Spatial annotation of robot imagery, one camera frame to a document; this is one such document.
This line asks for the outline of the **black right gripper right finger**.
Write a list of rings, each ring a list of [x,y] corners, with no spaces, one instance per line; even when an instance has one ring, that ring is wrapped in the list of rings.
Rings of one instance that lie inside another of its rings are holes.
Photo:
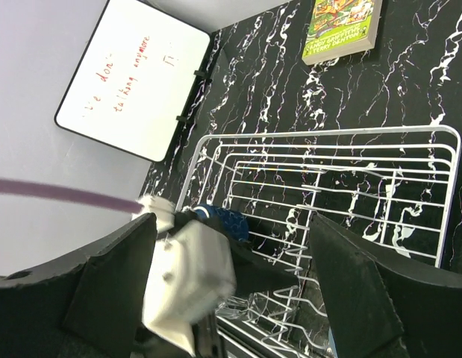
[[[404,257],[319,214],[310,250],[339,357],[462,357],[462,274]]]

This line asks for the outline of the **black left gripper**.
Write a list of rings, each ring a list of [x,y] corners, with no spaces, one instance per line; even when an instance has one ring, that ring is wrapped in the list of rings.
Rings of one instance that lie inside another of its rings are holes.
[[[251,312],[257,293],[272,293],[279,289],[297,286],[297,276],[285,268],[273,265],[264,257],[251,251],[247,243],[232,239],[230,231],[217,217],[203,219],[208,227],[225,235],[231,248],[231,259],[237,279],[237,288],[230,298],[222,299],[213,313],[193,325],[198,357],[227,357],[224,338],[218,333],[218,318],[228,320],[252,320]]]

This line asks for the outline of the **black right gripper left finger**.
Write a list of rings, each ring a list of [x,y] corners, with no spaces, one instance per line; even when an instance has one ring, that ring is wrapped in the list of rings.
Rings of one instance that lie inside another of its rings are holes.
[[[129,357],[156,217],[0,279],[0,357]]]

